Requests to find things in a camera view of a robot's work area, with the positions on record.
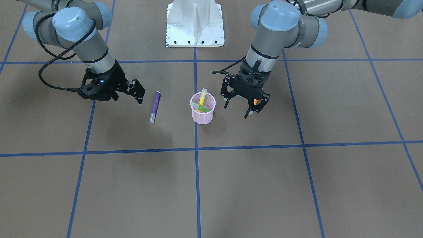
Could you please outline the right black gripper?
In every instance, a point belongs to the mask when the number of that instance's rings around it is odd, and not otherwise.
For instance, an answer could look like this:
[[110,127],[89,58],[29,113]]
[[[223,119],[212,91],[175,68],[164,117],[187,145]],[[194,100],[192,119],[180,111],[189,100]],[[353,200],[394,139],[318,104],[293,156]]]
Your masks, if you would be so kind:
[[145,88],[137,79],[128,81],[124,71],[118,62],[115,62],[110,70],[105,73],[94,73],[92,69],[87,69],[87,74],[105,75],[109,78],[109,86],[111,87],[111,98],[117,101],[119,95],[116,92],[123,92],[136,99],[138,104],[142,104],[145,95]]

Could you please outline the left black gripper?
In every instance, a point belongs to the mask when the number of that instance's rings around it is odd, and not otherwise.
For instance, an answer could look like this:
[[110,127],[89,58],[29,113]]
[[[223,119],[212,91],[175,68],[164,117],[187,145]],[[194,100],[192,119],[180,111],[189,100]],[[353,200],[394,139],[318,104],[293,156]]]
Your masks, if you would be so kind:
[[[225,99],[224,108],[228,107],[230,100],[235,96],[241,96],[247,99],[248,110],[244,115],[244,119],[249,116],[249,112],[260,113],[270,100],[270,95],[265,93],[263,85],[269,77],[269,72],[260,72],[262,61],[257,60],[251,68],[246,61],[244,61],[239,69],[238,74],[225,72],[225,77],[221,86],[221,95]],[[253,101],[258,100],[260,103],[254,105]]]

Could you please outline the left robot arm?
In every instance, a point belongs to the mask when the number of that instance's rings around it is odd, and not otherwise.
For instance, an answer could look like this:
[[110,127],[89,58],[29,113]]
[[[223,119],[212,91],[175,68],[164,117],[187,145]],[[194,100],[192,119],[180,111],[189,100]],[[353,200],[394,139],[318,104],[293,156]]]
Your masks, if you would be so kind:
[[238,74],[227,68],[215,72],[225,76],[220,92],[224,108],[239,96],[248,103],[244,118],[261,112],[270,99],[263,86],[282,51],[322,45],[329,33],[325,18],[332,13],[357,9],[408,19],[421,12],[422,5],[421,0],[272,0],[256,6],[251,23],[257,32],[246,56],[238,61]]

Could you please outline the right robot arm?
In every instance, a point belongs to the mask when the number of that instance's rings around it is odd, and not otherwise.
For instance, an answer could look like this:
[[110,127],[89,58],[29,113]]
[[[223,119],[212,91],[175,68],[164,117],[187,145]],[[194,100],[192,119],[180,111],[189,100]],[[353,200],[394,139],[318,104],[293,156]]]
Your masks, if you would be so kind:
[[[116,101],[118,92],[123,92],[142,104],[144,87],[136,79],[126,79],[123,69],[100,35],[100,31],[112,23],[112,13],[104,3],[83,0],[26,0],[24,3],[37,9],[23,19],[26,34],[44,49],[46,45],[64,49],[58,55],[47,50],[53,59],[38,72],[42,83],[96,101]],[[67,88],[47,83],[42,77],[44,69],[58,59],[65,60],[69,51],[73,51],[74,56],[86,65],[81,86]]]

